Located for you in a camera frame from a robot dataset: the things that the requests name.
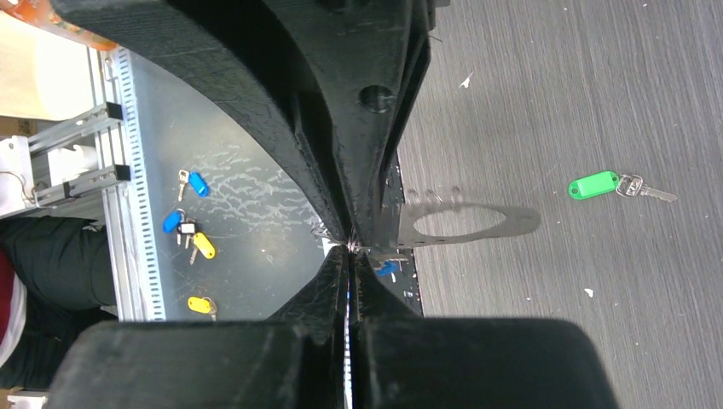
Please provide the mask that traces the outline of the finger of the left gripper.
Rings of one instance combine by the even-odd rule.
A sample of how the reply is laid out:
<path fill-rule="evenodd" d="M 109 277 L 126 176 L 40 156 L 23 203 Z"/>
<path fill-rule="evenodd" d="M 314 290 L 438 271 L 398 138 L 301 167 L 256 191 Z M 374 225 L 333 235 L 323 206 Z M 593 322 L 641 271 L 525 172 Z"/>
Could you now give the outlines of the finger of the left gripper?
<path fill-rule="evenodd" d="M 384 181 L 431 59 L 432 1 L 271 1 L 309 66 L 290 106 L 311 145 L 335 239 L 372 245 Z"/>
<path fill-rule="evenodd" d="M 75 26 L 151 61 L 239 124 L 348 237 L 332 121 L 298 47 L 263 1 L 55 1 Z"/>

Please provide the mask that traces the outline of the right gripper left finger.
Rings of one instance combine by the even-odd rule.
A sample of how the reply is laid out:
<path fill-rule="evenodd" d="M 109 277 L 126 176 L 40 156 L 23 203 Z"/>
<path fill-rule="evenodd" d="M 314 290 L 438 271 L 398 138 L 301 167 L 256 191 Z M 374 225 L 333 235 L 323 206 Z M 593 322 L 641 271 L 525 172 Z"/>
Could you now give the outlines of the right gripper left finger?
<path fill-rule="evenodd" d="M 85 331 L 51 408 L 341 408 L 348 251 L 266 320 L 120 322 Z"/>

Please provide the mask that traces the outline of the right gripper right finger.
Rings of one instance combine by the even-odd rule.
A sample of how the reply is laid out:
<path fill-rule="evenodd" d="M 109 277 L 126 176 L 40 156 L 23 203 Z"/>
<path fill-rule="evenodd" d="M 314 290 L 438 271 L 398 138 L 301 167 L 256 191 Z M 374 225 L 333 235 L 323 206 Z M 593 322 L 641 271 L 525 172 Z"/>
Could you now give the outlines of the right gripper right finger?
<path fill-rule="evenodd" d="M 350 259 L 357 408 L 615 408 L 596 348 L 567 320 L 424 318 Z"/>

